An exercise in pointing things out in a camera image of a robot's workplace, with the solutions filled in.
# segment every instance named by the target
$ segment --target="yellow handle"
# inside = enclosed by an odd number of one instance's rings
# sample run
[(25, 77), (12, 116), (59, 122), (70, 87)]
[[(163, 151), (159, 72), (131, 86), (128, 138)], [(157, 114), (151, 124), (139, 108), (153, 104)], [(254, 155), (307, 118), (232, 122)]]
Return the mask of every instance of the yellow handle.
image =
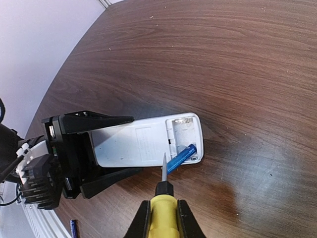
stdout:
[(179, 238), (176, 220), (177, 200), (170, 195), (158, 195), (151, 200), (149, 238)]

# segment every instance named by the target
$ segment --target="black joint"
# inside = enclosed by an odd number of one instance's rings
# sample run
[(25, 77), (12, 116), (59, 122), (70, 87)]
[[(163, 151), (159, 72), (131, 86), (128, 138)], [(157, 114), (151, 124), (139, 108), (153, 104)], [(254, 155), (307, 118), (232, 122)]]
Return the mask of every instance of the black joint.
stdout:
[(174, 186), (168, 181), (159, 182), (155, 189), (155, 196), (163, 194), (174, 196)]

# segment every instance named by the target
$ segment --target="wire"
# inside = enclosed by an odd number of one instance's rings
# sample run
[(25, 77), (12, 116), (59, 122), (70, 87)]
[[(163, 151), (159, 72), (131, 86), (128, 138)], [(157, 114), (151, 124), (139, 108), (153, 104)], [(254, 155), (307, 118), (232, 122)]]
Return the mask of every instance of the wire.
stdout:
[(1, 114), (0, 114), (0, 123), (1, 123), (3, 121), (4, 114), (5, 114), (5, 107), (1, 98), (0, 98), (0, 109), (1, 109)]
[(11, 202), (0, 204), (0, 206), (4, 207), (4, 206), (9, 206), (9, 205), (15, 203), (19, 199), (19, 197), (22, 195), (21, 192), (18, 192), (18, 189), (19, 189), (19, 184), (16, 185), (15, 194), (17, 194), (17, 196), (15, 199), (13, 199)]

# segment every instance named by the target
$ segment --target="blue object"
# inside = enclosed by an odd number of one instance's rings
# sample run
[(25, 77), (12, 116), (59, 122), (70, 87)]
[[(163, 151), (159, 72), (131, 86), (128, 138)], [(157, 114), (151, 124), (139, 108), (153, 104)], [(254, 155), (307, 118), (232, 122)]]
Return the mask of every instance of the blue object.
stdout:
[(180, 152), (175, 158), (167, 163), (167, 174), (170, 174), (173, 170), (177, 169), (185, 160), (191, 157), (197, 152), (195, 145), (190, 144), (185, 150)]
[(78, 238), (76, 220), (70, 220), (70, 230), (72, 238)]

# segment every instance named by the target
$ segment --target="wood grain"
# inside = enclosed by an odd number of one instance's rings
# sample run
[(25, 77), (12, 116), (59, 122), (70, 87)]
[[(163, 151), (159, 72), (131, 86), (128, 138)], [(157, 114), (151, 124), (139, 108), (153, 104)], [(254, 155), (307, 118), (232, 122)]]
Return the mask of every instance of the wood grain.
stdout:
[[(136, 119), (194, 112), (205, 156), (169, 179), (212, 238), (317, 237), (317, 3), (127, 0), (76, 46), (30, 126), (91, 110)], [(120, 238), (159, 168), (90, 200), (62, 199), (82, 238)]]

